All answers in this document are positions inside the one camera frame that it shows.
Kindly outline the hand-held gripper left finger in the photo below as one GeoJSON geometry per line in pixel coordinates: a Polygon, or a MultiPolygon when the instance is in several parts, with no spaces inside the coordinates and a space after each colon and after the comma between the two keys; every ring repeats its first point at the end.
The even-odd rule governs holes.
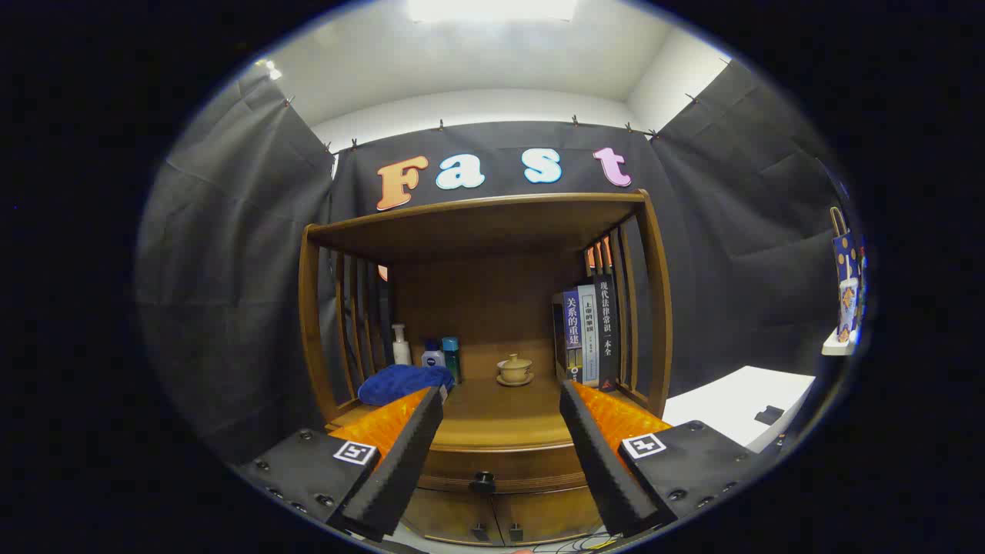
{"type": "Polygon", "coordinates": [[[446,387],[402,399],[394,441],[302,429],[235,468],[260,493],[320,525],[379,541],[396,529],[443,419],[446,387]]]}

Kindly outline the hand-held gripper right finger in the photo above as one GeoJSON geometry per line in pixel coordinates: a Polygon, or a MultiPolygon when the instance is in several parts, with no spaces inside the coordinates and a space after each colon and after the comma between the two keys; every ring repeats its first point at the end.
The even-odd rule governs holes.
{"type": "Polygon", "coordinates": [[[562,383],[559,410],[612,534],[690,518],[752,482],[767,462],[704,422],[672,426],[578,382],[562,383]]]}

